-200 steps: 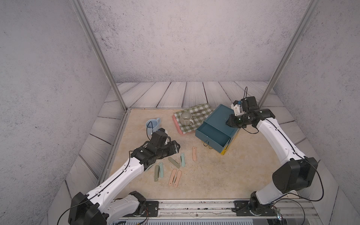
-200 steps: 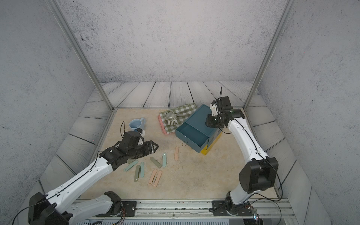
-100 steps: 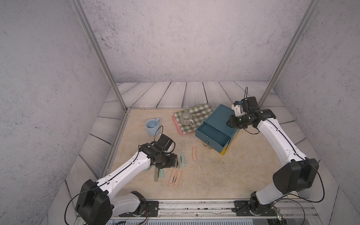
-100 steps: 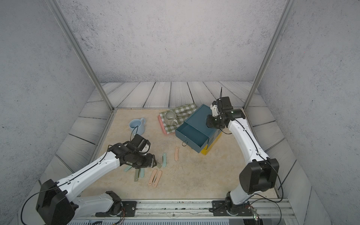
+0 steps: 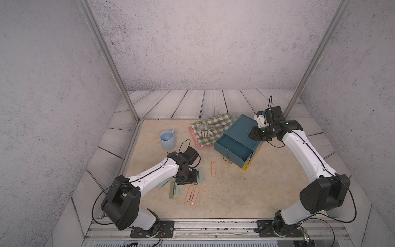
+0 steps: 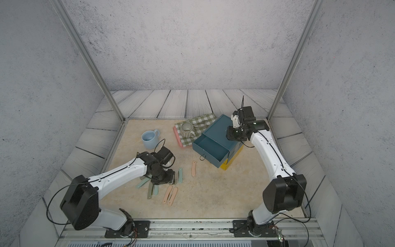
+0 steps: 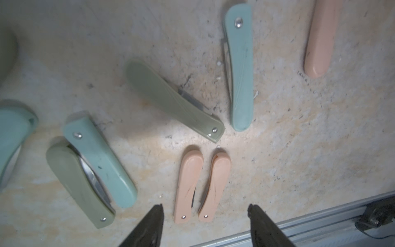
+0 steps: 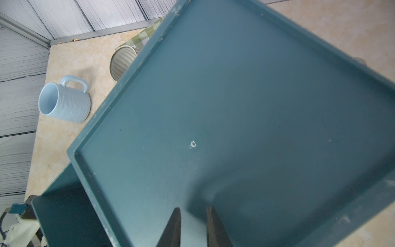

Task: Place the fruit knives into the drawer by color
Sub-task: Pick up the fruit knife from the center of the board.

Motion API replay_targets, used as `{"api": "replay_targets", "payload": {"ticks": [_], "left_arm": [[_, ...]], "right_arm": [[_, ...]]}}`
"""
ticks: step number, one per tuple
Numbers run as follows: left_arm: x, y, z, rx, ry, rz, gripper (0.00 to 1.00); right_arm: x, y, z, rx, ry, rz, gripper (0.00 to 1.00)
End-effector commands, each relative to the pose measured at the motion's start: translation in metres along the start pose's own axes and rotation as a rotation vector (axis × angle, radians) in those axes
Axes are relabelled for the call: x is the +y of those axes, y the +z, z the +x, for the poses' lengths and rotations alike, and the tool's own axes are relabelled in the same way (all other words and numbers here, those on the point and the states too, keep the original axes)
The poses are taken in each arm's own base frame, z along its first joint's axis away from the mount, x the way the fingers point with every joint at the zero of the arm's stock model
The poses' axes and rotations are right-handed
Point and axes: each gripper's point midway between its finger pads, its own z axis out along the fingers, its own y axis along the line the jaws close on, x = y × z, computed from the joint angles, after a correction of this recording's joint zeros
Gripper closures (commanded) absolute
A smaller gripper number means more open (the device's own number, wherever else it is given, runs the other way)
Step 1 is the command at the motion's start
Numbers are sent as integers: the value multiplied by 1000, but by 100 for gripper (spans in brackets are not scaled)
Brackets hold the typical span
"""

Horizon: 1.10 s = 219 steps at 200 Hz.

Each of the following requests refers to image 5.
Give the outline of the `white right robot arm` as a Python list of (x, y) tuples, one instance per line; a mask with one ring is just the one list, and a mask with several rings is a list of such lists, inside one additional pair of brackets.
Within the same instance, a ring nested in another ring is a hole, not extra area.
[(277, 138), (293, 152), (309, 181), (297, 202), (275, 214), (273, 231), (276, 235), (285, 237), (313, 215), (342, 206), (349, 191), (349, 177), (337, 173), (324, 161), (298, 121), (277, 121), (262, 128), (254, 126), (249, 137), (262, 142)]

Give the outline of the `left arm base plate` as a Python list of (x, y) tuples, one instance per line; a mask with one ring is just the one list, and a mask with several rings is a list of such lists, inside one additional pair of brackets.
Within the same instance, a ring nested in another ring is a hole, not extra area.
[(163, 237), (172, 238), (174, 234), (175, 222), (172, 220), (160, 220), (156, 221), (153, 226), (144, 230), (141, 227), (132, 226), (131, 227), (131, 238), (153, 238), (153, 237)]

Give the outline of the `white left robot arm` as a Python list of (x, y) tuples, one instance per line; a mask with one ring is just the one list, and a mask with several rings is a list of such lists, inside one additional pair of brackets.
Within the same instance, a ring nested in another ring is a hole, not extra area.
[(102, 211), (119, 230), (137, 227), (149, 234), (158, 231), (159, 217), (149, 209), (141, 209), (141, 199), (161, 182), (175, 178), (179, 185), (195, 184), (197, 170), (193, 163), (200, 158), (189, 147), (185, 152), (171, 152), (160, 163), (138, 175), (118, 176), (108, 188), (101, 204)]

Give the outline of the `teal pull-out drawer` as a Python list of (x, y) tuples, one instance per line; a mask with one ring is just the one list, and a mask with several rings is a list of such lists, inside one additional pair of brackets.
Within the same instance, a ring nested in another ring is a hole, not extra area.
[(224, 134), (215, 142), (215, 151), (223, 156), (223, 160), (246, 170), (251, 161), (253, 150)]

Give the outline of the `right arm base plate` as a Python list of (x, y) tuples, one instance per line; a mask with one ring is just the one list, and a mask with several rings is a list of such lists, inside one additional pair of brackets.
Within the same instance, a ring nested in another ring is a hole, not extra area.
[(276, 220), (258, 220), (254, 232), (259, 237), (280, 237), (280, 238), (297, 238), (302, 237), (303, 233), (298, 225), (286, 225), (278, 223)]

